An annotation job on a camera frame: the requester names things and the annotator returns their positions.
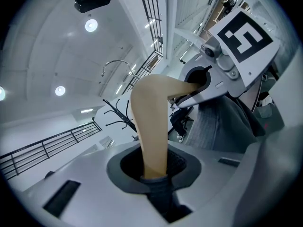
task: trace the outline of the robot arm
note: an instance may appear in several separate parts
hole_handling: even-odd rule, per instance
[[[274,59],[279,42],[247,12],[238,8],[210,30],[212,37],[200,54],[183,67],[179,80],[193,81],[201,74],[201,86],[177,100],[178,107],[193,106],[229,93],[239,97],[266,71]]]

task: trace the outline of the black mesh grid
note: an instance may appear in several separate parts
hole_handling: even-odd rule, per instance
[[[186,168],[186,165],[186,160],[182,156],[168,150],[166,173],[170,178],[182,172]],[[143,175],[143,157],[141,148],[132,151],[122,158],[120,166],[126,175],[139,181],[140,177]]]

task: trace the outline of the black coat rack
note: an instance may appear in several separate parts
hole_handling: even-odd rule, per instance
[[[132,119],[129,119],[129,118],[128,118],[128,115],[127,115],[127,109],[128,109],[129,100],[127,101],[127,106],[126,106],[126,116],[125,116],[123,113],[121,113],[121,111],[117,108],[117,104],[118,104],[118,102],[120,101],[120,99],[118,99],[118,101],[116,102],[116,106],[115,106],[115,107],[112,106],[111,103],[110,103],[109,101],[104,100],[104,99],[103,99],[103,101],[106,102],[106,103],[113,109],[113,110],[108,110],[108,111],[106,111],[106,112],[103,113],[103,114],[106,114],[106,113],[108,113],[108,112],[114,112],[115,114],[117,114],[117,115],[123,120],[123,121],[115,121],[115,122],[113,122],[113,123],[106,124],[105,126],[109,126],[109,125],[112,125],[112,124],[114,124],[114,123],[119,123],[119,122],[121,122],[121,123],[125,123],[125,124],[126,124],[126,126],[123,127],[122,129],[125,129],[127,126],[129,126],[129,127],[131,127],[131,129],[132,129],[133,131],[135,131],[135,132],[137,133],[137,130],[136,130],[136,127],[135,127],[134,123],[131,122]]]

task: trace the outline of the faucet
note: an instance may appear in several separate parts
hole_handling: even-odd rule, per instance
[[[135,78],[137,78],[138,80],[140,79],[139,77],[137,77],[137,76],[133,73],[133,71],[132,71],[132,69],[131,69],[131,65],[130,65],[129,63],[127,63],[126,61],[123,61],[123,60],[114,60],[114,61],[107,62],[107,63],[104,65],[104,67],[103,67],[103,72],[102,72],[101,76],[104,76],[105,67],[106,67],[108,64],[113,63],[113,62],[124,62],[124,63],[128,66],[128,68],[129,68],[130,72],[132,73],[132,75],[133,75]]]

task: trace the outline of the black rectangular vent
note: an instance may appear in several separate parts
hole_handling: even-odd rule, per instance
[[[81,183],[68,180],[44,205],[43,208],[58,218],[80,185]]]
[[[229,166],[234,166],[234,167],[238,167],[240,164],[240,161],[233,160],[233,159],[227,159],[227,158],[221,158],[220,160],[218,160],[218,162],[229,165]]]

